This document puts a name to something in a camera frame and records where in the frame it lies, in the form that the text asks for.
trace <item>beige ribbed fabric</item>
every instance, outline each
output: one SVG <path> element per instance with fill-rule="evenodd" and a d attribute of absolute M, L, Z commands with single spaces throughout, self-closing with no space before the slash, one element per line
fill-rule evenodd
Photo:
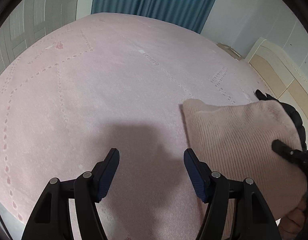
<path fill-rule="evenodd" d="M 306 177 L 271 149 L 274 139 L 301 149 L 296 128 L 278 102 L 218 107 L 188 99 L 183 112 L 190 147 L 212 171 L 228 179 L 252 178 L 276 220 L 298 205 L 307 189 Z M 231 200 L 223 238 L 230 235 L 233 204 Z"/>

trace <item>pink bedspread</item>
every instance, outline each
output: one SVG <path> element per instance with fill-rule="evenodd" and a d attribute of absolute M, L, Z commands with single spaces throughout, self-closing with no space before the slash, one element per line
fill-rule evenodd
<path fill-rule="evenodd" d="M 195 239 L 179 105 L 247 104 L 256 89 L 266 92 L 248 64 L 176 25 L 109 13 L 68 24 L 0 76 L 0 202 L 26 223 L 50 178 L 74 179 L 116 147 L 97 205 L 109 238 Z"/>

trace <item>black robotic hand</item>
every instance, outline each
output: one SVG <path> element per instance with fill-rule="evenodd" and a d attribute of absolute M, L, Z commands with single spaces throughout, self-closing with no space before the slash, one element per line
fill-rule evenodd
<path fill-rule="evenodd" d="M 308 188 L 308 150 L 303 152 L 300 150 L 294 150 L 280 140 L 274 140 L 272 142 L 272 150 L 290 163 L 295 163 L 299 166 L 307 176 Z"/>

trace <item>blue gripper pad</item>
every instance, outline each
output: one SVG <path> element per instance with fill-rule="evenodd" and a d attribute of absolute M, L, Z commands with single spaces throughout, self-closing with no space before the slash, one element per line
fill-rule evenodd
<path fill-rule="evenodd" d="M 96 195 L 97 201 L 101 201 L 102 198 L 106 197 L 109 187 L 113 181 L 114 175 L 116 173 L 119 164 L 119 151 L 112 148 L 105 160 L 102 162 L 102 166 L 97 171 L 100 175 L 99 178 L 99 189 Z"/>
<path fill-rule="evenodd" d="M 210 185 L 210 180 L 206 176 L 204 178 L 203 164 L 205 163 L 201 163 L 198 160 L 192 149 L 187 149 L 184 152 L 184 164 L 196 195 L 204 203 L 207 203 L 206 189 Z"/>

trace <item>cream headboard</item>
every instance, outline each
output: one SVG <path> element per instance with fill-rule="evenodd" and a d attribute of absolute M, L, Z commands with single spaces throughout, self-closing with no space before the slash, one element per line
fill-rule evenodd
<path fill-rule="evenodd" d="M 308 80 L 299 66 L 281 47 L 262 37 L 245 60 L 255 68 L 281 102 L 296 108 L 308 136 Z"/>

